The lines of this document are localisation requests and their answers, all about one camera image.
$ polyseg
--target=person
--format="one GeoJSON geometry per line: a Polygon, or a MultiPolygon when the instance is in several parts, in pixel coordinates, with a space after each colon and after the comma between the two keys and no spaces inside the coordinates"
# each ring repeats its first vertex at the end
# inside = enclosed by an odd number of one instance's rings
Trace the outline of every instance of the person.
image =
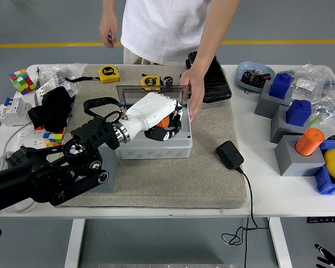
{"type": "MultiPolygon", "coordinates": [[[[126,0],[121,43],[124,64],[185,65],[197,51],[181,85],[189,85],[191,122],[202,107],[204,76],[229,30],[240,0],[126,0]]],[[[116,0],[103,0],[100,39],[112,49],[119,29],[116,0]]]]}

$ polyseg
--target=orange cylinder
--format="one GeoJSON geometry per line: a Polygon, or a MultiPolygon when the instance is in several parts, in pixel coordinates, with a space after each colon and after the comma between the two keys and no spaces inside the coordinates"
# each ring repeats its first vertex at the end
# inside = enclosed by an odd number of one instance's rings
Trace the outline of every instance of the orange cylinder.
{"type": "Polygon", "coordinates": [[[295,144],[299,155],[310,156],[325,140],[324,133],[317,128],[309,128],[295,144]]]}
{"type": "Polygon", "coordinates": [[[161,120],[157,126],[162,127],[162,128],[167,128],[169,127],[170,124],[170,116],[165,117],[163,120],[161,120]]]}

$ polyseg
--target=gray plastic box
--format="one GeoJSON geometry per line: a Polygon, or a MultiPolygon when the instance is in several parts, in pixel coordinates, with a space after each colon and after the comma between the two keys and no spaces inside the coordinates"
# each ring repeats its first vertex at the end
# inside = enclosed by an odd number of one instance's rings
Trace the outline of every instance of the gray plastic box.
{"type": "MultiPolygon", "coordinates": [[[[166,141],[151,140],[139,132],[127,143],[121,143],[116,151],[121,159],[173,159],[188,158],[192,148],[192,132],[188,108],[188,86],[154,86],[159,93],[176,99],[183,106],[183,116],[179,132],[166,141]]],[[[119,101],[129,108],[145,94],[151,92],[142,86],[117,86],[119,101]]]]}
{"type": "Polygon", "coordinates": [[[273,118],[275,112],[277,111],[279,105],[284,105],[289,107],[291,101],[291,95],[293,90],[291,88],[286,92],[285,98],[280,99],[273,96],[269,96],[270,87],[272,86],[273,81],[267,80],[264,84],[263,90],[259,95],[257,106],[255,109],[255,114],[264,116],[267,118],[273,118]]]}
{"type": "Polygon", "coordinates": [[[303,127],[291,125],[286,122],[286,111],[289,107],[279,105],[270,123],[270,142],[278,143],[284,135],[302,135],[310,127],[306,121],[303,127]]]}
{"type": "Polygon", "coordinates": [[[320,148],[312,155],[303,156],[295,150],[302,135],[285,135],[274,149],[281,176],[314,176],[325,164],[320,148]]]}

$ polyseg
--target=black power adapter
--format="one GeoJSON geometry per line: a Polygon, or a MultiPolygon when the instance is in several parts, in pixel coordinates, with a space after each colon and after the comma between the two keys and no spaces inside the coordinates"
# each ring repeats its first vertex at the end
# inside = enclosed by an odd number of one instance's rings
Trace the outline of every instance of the black power adapter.
{"type": "Polygon", "coordinates": [[[226,141],[216,148],[216,153],[228,169],[237,169],[243,162],[243,156],[232,141],[226,141]]]}

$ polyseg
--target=white t-shirt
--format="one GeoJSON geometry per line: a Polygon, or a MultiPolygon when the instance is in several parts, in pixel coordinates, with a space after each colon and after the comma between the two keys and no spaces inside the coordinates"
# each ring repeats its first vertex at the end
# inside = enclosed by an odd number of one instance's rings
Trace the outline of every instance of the white t-shirt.
{"type": "Polygon", "coordinates": [[[185,65],[200,44],[210,0],[127,0],[121,43],[162,65],[185,65]]]}

